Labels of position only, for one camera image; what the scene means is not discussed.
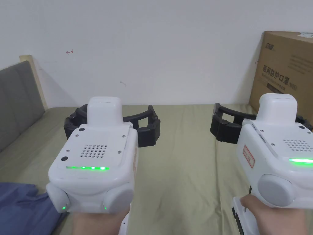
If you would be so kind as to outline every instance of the hand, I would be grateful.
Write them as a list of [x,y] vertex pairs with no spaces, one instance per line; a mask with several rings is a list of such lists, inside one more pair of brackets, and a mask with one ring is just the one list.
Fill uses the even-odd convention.
[[303,209],[271,208],[251,194],[240,201],[255,216],[260,235],[307,235]]
[[88,214],[74,212],[72,235],[118,235],[130,207],[119,214]]

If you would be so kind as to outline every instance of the green led light strip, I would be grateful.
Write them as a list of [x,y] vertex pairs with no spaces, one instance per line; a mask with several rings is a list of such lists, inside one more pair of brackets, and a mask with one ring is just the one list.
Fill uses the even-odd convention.
[[84,169],[84,170],[110,170],[109,167],[95,167],[95,166],[67,166],[67,169]]
[[289,158],[289,161],[313,164],[313,159]]

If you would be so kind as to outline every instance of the bed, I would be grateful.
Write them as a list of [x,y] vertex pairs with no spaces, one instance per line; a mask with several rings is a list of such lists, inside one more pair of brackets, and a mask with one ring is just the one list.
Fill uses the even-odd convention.
[[[253,112],[249,105],[226,107]],[[123,106],[123,115],[146,109]],[[213,105],[154,109],[161,120],[161,136],[155,146],[140,148],[128,234],[239,234],[231,201],[247,194],[249,184],[235,156],[236,145],[217,142],[209,131]],[[0,181],[36,184],[44,192],[48,169],[66,141],[64,119],[74,110],[45,109],[4,148]],[[312,212],[307,215],[311,222]],[[53,234],[70,234],[71,221],[69,215]]]

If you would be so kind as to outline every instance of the blue cloth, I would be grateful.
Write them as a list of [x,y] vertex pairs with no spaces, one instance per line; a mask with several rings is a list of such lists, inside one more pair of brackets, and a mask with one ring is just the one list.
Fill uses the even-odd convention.
[[66,217],[31,184],[0,183],[0,234],[50,235]]

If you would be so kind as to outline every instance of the white wall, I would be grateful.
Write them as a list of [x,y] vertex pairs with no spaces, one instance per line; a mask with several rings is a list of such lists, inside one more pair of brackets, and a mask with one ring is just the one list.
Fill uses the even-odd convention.
[[2,0],[0,67],[33,55],[49,107],[97,95],[246,103],[262,32],[312,32],[312,9],[312,0]]

